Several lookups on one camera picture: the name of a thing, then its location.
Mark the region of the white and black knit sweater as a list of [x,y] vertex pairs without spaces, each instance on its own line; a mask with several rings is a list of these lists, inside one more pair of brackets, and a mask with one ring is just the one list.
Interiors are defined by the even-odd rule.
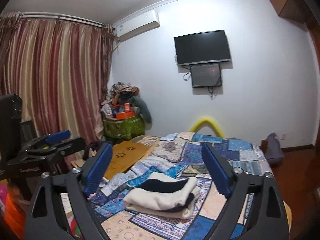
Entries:
[[167,218],[189,219],[201,188],[196,177],[178,180],[153,172],[123,199],[128,210]]

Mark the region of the blue patchwork bedspread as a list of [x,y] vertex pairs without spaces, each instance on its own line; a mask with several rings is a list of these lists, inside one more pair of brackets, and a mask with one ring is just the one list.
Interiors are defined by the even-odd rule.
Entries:
[[[201,157],[201,145],[210,143],[232,167],[262,175],[267,163],[261,149],[241,139],[193,132],[160,138],[152,152],[127,172],[104,183],[88,201],[110,239],[204,239],[218,218],[226,198],[219,194]],[[146,215],[125,208],[123,199],[153,172],[176,180],[196,177],[200,195],[188,220]]]

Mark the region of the grey bag on floor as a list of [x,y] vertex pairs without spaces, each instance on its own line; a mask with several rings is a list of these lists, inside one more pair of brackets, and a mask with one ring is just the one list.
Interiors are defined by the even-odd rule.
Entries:
[[285,155],[276,133],[271,133],[265,140],[262,140],[260,149],[270,166],[278,166],[283,162]]

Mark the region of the striped pink curtain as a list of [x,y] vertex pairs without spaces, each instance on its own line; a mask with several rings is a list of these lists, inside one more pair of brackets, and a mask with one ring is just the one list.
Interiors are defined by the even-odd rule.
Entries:
[[93,142],[103,136],[114,31],[63,20],[1,17],[1,94],[17,94],[22,119],[39,135],[69,130]]

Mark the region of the wooden lap desk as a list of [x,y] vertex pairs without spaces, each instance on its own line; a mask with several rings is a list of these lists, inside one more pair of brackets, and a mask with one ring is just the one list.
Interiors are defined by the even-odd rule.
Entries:
[[106,169],[104,178],[111,180],[114,175],[127,172],[136,162],[147,158],[158,143],[159,139],[152,141],[151,146],[124,141],[113,146],[112,159]]

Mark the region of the green storage basket with clutter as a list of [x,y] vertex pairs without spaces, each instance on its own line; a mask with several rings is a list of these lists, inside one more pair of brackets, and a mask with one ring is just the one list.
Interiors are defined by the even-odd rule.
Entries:
[[112,85],[100,107],[104,136],[113,140],[131,140],[143,135],[152,125],[152,117],[136,86],[118,82]]

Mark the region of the yellow foam arch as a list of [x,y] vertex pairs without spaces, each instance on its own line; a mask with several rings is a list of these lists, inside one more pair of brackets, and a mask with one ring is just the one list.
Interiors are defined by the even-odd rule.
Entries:
[[223,133],[221,127],[217,124],[217,122],[208,116],[199,118],[195,124],[190,128],[191,132],[198,132],[202,127],[208,126],[211,128],[211,130],[217,135],[218,137],[225,137],[225,134]]

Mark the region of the white air conditioner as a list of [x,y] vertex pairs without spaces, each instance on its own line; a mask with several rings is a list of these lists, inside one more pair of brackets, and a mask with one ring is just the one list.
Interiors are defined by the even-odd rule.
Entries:
[[116,42],[127,41],[159,27],[159,17],[155,10],[149,10],[135,17],[123,19],[114,25]]

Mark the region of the brown wooden wardrobe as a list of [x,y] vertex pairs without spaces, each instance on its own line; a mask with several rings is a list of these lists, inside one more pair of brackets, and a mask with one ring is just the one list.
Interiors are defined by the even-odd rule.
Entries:
[[315,0],[270,0],[279,17],[308,27],[319,25],[319,5]]

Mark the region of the small dark wall monitor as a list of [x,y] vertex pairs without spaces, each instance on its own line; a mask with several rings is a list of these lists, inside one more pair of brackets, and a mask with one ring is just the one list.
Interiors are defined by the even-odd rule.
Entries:
[[193,88],[221,87],[221,69],[219,64],[198,64],[190,67]]

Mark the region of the black wall television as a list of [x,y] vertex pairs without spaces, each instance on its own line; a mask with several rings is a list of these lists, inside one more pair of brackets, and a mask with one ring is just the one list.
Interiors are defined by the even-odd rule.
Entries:
[[174,43],[179,66],[231,61],[224,30],[178,36],[174,38]]

